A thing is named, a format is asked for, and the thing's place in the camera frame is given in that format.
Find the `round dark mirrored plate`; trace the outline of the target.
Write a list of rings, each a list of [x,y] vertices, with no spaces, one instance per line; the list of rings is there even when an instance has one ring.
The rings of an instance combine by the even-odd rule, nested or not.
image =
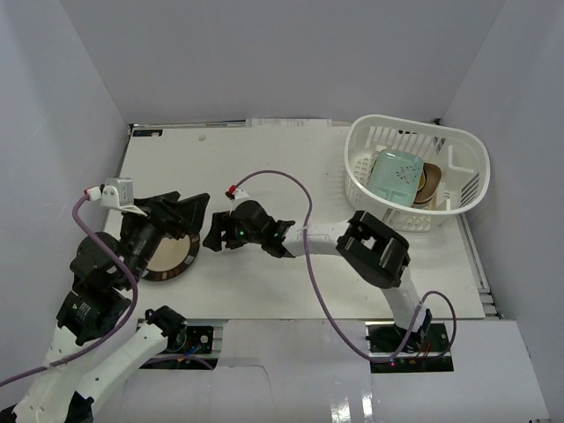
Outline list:
[[[180,276],[195,262],[199,249],[199,234],[178,240],[163,238],[146,267],[143,280],[159,283]]]

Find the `light green rectangular plate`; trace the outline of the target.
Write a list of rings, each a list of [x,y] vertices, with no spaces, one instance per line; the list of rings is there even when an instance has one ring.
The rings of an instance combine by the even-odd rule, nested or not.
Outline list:
[[[415,154],[384,149],[378,153],[367,190],[393,204],[413,204],[423,174],[424,161]]]

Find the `brown square plate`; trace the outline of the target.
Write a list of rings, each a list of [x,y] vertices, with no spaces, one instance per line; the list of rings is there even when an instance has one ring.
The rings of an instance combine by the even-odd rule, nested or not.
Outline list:
[[[412,206],[416,207],[430,204],[436,195],[441,179],[441,169],[435,164],[425,162]]]

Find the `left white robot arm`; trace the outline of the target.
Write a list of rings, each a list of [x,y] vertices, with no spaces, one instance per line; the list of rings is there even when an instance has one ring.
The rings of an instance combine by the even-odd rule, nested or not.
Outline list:
[[[105,183],[86,190],[72,209],[85,232],[70,263],[74,280],[56,315],[51,344],[23,398],[2,410],[3,422],[92,422],[114,390],[160,353],[178,353],[186,318],[168,306],[148,309],[144,323],[100,364],[96,351],[131,319],[161,242],[198,239],[208,194],[172,191],[136,199]]]

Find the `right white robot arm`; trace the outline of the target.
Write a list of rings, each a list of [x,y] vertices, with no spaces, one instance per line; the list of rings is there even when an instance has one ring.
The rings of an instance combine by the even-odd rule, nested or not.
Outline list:
[[[404,351],[416,352],[428,343],[432,315],[412,282],[409,242],[369,212],[357,211],[337,223],[298,226],[274,219],[258,202],[246,200],[212,214],[204,247],[219,252],[247,244],[276,258],[342,257],[362,280],[382,291]]]

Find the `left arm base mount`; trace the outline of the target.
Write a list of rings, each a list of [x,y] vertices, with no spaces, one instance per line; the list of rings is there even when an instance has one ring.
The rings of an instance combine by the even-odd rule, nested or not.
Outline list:
[[[158,354],[158,357],[181,355],[181,358],[156,361],[151,359],[142,369],[213,370],[219,360],[221,338],[213,326],[188,326],[184,335]]]

